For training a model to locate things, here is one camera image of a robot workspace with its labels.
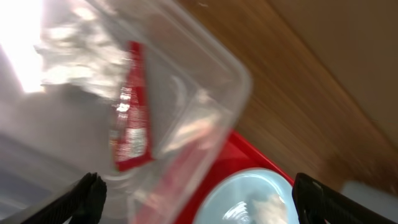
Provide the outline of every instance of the light blue bowl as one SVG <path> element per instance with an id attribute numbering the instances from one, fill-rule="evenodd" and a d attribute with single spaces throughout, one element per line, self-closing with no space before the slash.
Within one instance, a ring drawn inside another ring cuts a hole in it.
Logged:
<path id="1" fill-rule="evenodd" d="M 292 198 L 292 186 L 267 169 L 237 172 L 214 188 L 202 203 L 194 224 L 252 224 L 252 200 L 266 201 L 279 195 L 287 209 L 288 224 L 299 223 Z"/>

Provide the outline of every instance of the brown floor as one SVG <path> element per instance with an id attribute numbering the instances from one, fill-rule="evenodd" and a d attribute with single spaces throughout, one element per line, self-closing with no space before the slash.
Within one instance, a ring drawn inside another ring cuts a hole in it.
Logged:
<path id="1" fill-rule="evenodd" d="M 288 174 L 398 190 L 398 155 L 266 0 L 180 0 L 250 70 L 236 129 Z"/>

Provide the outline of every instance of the brown wooden surface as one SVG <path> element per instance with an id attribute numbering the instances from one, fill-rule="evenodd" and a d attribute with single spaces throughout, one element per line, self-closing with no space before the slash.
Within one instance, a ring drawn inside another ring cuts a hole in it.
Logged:
<path id="1" fill-rule="evenodd" d="M 265 0 L 180 0 L 249 69 L 236 129 L 288 174 L 398 190 L 396 149 Z"/>

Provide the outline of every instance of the red tray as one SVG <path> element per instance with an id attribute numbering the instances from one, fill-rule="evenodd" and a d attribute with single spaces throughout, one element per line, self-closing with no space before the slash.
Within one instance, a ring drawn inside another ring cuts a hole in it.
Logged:
<path id="1" fill-rule="evenodd" d="M 293 179 L 282 169 L 238 133 L 232 132 L 207 176 L 182 210 L 175 224 L 192 223 L 200 204 L 218 183 L 237 171 L 253 167 L 273 170 L 293 185 Z"/>

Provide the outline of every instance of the wood grain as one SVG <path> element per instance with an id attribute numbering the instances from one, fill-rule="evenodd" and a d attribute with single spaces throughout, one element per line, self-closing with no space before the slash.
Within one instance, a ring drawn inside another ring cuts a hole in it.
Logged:
<path id="1" fill-rule="evenodd" d="M 294 176 L 395 192 L 396 149 L 265 0 L 180 0 L 254 81 L 236 129 Z"/>

